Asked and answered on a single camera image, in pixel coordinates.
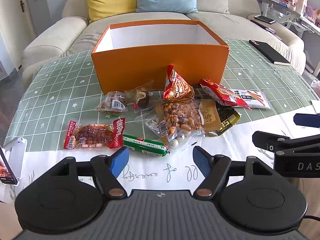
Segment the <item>smartphone on sofa arm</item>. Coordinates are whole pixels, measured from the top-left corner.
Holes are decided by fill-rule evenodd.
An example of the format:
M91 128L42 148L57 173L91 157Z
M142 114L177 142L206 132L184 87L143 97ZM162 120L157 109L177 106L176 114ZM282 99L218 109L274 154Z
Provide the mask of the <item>smartphone on sofa arm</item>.
M264 15L256 15L256 16L254 16L254 18L257 19L257 20L260 20L260 21L262 21L262 22L268 23L268 24L274 24L274 23L276 23L275 20L273 20L273 19L271 19L271 18L268 18L268 17L266 17L266 16L264 16Z

